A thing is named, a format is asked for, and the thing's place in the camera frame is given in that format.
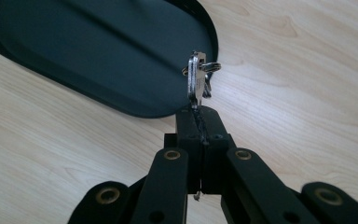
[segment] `light wood surface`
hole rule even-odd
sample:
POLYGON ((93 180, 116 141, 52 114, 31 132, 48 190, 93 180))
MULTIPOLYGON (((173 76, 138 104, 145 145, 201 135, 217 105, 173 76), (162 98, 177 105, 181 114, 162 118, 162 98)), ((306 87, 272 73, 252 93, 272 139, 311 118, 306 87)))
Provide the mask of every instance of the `light wood surface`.
MULTIPOLYGON (((289 187, 358 200, 358 1, 202 0, 215 24, 217 110, 289 187)), ((137 119, 0 56, 0 223, 66 223, 86 192, 147 174, 174 117, 137 119)), ((225 223, 219 197, 187 223, 225 223)))

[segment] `table surface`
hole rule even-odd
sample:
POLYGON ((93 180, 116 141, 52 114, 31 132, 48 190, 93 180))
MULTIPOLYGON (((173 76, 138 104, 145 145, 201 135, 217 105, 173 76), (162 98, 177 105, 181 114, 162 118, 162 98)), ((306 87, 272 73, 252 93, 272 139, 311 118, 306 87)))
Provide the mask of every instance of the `table surface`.
MULTIPOLYGON (((204 104, 290 188, 358 200, 358 1, 200 1, 223 68, 204 104)), ((66 223, 93 186, 147 174, 174 116, 134 118, 0 56, 0 223, 66 223)), ((225 223, 219 197, 187 223, 225 223)))

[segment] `key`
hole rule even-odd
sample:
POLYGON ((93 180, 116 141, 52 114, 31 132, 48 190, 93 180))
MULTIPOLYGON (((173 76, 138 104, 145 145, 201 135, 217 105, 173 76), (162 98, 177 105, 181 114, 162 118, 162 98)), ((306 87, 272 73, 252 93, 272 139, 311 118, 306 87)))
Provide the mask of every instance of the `key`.
POLYGON ((193 51, 188 60, 188 66, 182 70, 182 73, 188 76, 187 97, 193 109, 198 109, 201 106, 202 97, 210 98, 212 96, 207 74, 218 71, 220 68, 220 63, 206 63, 205 53, 193 51))

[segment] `silver key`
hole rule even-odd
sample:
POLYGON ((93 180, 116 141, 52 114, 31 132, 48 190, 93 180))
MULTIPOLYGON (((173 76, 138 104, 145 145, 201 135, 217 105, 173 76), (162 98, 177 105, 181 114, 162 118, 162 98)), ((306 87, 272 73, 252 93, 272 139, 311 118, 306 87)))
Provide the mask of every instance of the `silver key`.
POLYGON ((202 96, 211 97, 211 84, 207 73, 215 72, 220 68, 220 63, 206 63, 205 53, 194 51, 190 56, 188 67, 185 67, 182 73, 188 76, 187 97, 193 109, 200 107, 202 96))

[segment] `wooden table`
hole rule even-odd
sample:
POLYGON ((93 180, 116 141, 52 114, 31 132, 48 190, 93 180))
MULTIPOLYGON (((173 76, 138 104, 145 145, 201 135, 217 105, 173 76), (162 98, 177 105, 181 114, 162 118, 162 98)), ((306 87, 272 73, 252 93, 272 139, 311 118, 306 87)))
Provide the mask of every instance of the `wooden table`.
MULTIPOLYGON (((287 186, 323 181, 358 200, 358 1, 201 3, 223 65, 204 104, 287 186)), ((119 113, 0 55, 0 223, 66 223, 94 185, 146 175, 174 126, 174 117, 119 113)), ((188 208, 188 223, 225 223, 217 196, 188 208)))

